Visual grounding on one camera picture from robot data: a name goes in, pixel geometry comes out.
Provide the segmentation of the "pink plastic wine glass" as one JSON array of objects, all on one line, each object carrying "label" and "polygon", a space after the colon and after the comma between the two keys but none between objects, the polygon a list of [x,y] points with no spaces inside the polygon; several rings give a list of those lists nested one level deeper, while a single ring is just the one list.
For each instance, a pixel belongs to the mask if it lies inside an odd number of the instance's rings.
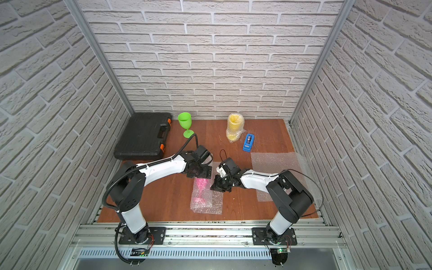
[{"label": "pink plastic wine glass", "polygon": [[198,207],[207,207],[211,200],[211,191],[209,188],[210,179],[197,178],[196,179],[196,195],[193,198],[194,203]]}]

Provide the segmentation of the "blue tape dispenser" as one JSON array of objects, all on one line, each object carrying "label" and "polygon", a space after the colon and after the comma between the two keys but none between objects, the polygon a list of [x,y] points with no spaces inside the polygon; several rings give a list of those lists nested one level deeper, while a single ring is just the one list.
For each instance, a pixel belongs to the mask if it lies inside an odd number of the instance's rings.
[{"label": "blue tape dispenser", "polygon": [[244,139],[243,151],[250,153],[253,147],[255,136],[251,133],[248,133]]}]

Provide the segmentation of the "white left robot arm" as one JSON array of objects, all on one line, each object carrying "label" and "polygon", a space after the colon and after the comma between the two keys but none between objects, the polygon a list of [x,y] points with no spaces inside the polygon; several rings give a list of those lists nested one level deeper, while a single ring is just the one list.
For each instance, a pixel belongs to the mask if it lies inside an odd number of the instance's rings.
[{"label": "white left robot arm", "polygon": [[120,221],[136,235],[146,232],[148,225],[141,213],[140,201],[144,187],[172,174],[185,174],[188,178],[211,177],[212,167],[202,163],[191,153],[169,157],[152,163],[128,162],[117,171],[102,199],[105,207],[115,210]]}]

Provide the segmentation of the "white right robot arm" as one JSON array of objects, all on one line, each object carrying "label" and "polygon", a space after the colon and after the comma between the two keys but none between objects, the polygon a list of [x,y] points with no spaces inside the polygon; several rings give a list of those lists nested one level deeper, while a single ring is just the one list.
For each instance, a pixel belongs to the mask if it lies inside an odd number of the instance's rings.
[{"label": "white right robot arm", "polygon": [[273,241],[279,239],[293,224],[296,224],[314,203],[311,193],[288,170],[279,174],[267,174],[251,169],[243,169],[236,173],[227,173],[219,169],[210,189],[230,192],[233,187],[259,190],[270,195],[277,213],[267,225],[266,234]]}]

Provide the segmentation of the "green plastic wine glass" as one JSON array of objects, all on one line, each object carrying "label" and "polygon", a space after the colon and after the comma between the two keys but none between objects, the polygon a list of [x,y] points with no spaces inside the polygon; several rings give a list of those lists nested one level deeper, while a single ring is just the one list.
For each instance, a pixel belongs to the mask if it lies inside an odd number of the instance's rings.
[{"label": "green plastic wine glass", "polygon": [[191,130],[191,126],[192,126],[191,114],[189,112],[180,113],[180,115],[178,116],[178,121],[180,126],[183,129],[185,129],[183,136],[185,138],[190,138],[194,134],[194,131]]}]

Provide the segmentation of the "black plastic tool case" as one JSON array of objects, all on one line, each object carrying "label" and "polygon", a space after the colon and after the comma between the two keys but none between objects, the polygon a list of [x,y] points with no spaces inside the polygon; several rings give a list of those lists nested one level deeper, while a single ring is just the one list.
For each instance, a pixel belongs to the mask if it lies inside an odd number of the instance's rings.
[{"label": "black plastic tool case", "polygon": [[134,113],[115,149],[118,160],[159,160],[163,157],[168,133],[172,126],[168,112]]}]

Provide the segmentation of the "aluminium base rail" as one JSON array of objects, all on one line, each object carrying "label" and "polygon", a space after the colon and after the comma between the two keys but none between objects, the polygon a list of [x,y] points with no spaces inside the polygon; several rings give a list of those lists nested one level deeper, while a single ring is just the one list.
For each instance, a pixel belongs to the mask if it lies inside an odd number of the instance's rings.
[{"label": "aluminium base rail", "polygon": [[154,245],[116,235],[114,223],[81,225],[62,270],[272,269],[352,270],[353,258],[336,226],[300,220],[273,245],[262,220],[151,222]]}]

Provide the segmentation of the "left aluminium corner post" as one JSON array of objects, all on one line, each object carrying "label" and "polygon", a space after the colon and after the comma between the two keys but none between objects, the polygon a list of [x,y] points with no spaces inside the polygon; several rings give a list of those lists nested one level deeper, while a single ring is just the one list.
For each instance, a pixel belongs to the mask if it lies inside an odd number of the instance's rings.
[{"label": "left aluminium corner post", "polygon": [[116,93],[118,94],[121,102],[123,103],[124,107],[128,111],[129,115],[132,116],[134,114],[133,106],[131,105],[130,101],[128,100],[128,97],[126,93],[124,92],[124,89],[122,88],[120,81],[115,74],[108,58],[106,57],[106,54],[104,53],[102,46],[100,45],[99,41],[97,40],[96,35],[94,34],[93,30],[91,29],[91,26],[89,22],[87,21],[83,11],[81,10],[78,1],[75,0],[65,0],[64,1],[67,8],[69,9],[72,17],[75,19],[77,25],[81,29],[84,37],[86,38],[89,46],[94,52],[94,55],[98,59],[101,67],[103,68],[104,72],[108,76],[108,79],[110,80],[111,84],[113,85],[113,88],[115,89]]}]

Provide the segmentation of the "aluminium corner post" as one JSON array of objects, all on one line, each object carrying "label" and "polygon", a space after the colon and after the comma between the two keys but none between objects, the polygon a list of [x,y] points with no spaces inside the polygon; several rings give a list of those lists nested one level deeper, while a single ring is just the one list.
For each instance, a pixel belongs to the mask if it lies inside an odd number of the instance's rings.
[{"label": "aluminium corner post", "polygon": [[77,25],[81,29],[84,37],[86,38],[89,46],[94,52],[94,55],[98,59],[101,67],[103,68],[104,72],[108,76],[108,79],[110,80],[111,84],[113,85],[113,88],[115,89],[116,93],[118,94],[121,102],[123,103],[124,107],[128,111],[129,115],[132,116],[134,114],[133,106],[131,105],[130,101],[128,100],[128,97],[126,93],[124,92],[124,89],[122,88],[120,81],[115,74],[108,58],[106,57],[106,54],[104,53],[102,46],[100,45],[99,41],[97,40],[96,35],[94,34],[93,30],[91,29],[91,26],[89,22],[87,21],[83,11],[81,10],[78,1],[75,0],[65,0],[64,1],[67,8],[69,9],[72,17],[75,19]]},{"label": "aluminium corner post", "polygon": [[300,109],[302,108],[303,104],[306,102],[306,98],[312,89],[313,83],[317,79],[321,68],[324,66],[324,63],[327,60],[331,52],[331,49],[333,48],[336,39],[338,38],[339,33],[342,31],[342,27],[345,24],[345,21],[348,15],[350,14],[354,4],[355,4],[355,0],[347,0],[343,2],[339,14],[336,17],[335,23],[329,32],[326,42],[317,58],[317,62],[315,63],[311,75],[307,80],[307,84],[302,92],[302,95],[300,96],[300,99],[294,109],[294,112],[291,115],[291,118],[289,120],[290,127],[292,126],[294,120],[296,120],[296,118],[300,114]]}]

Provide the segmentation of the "right aluminium corner post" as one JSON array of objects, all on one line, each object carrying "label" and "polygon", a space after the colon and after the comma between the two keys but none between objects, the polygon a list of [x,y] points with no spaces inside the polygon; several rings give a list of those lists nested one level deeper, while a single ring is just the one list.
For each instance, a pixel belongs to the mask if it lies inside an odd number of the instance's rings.
[{"label": "right aluminium corner post", "polygon": [[311,75],[307,80],[307,84],[302,92],[302,95],[300,96],[300,99],[294,109],[294,112],[291,115],[291,118],[289,120],[290,127],[292,126],[294,120],[296,120],[296,118],[300,114],[300,109],[302,108],[303,104],[306,102],[306,98],[312,89],[313,83],[317,79],[321,68],[324,66],[324,63],[327,60],[331,52],[331,49],[333,48],[336,39],[338,38],[339,33],[342,31],[342,27],[345,24],[345,21],[348,15],[350,14],[354,4],[355,4],[355,0],[347,0],[343,2],[339,14],[336,17],[335,23],[329,32],[326,42],[317,58],[317,62],[315,63]]}]

